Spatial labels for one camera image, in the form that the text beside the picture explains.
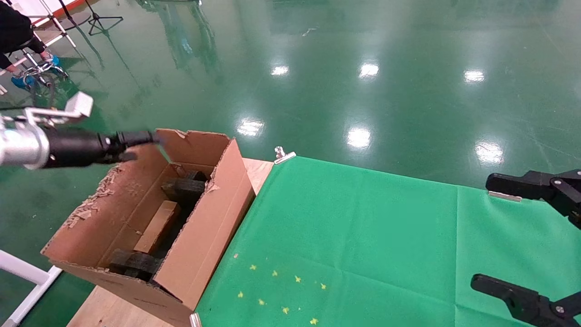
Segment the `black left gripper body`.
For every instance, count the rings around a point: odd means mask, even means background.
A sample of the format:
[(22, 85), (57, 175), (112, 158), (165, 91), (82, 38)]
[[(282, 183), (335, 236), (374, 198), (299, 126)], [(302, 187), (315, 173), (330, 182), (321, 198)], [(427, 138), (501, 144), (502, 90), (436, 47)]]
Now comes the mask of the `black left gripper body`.
[(44, 169), (108, 165), (119, 156), (112, 136), (87, 130), (44, 130), (44, 133), (49, 143)]

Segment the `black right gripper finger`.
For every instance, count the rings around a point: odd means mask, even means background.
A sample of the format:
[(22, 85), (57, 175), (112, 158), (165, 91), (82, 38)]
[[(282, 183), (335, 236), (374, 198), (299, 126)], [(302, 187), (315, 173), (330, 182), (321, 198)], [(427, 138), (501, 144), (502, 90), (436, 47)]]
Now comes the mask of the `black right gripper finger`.
[(534, 290), (484, 274), (473, 275), (470, 286), (477, 292), (502, 300), (513, 318), (534, 327), (580, 325), (575, 317), (581, 313), (581, 292), (552, 302)]
[(486, 190), (521, 197), (542, 199), (577, 228), (581, 228), (581, 172), (569, 170), (560, 174), (529, 170), (521, 177), (490, 174)]

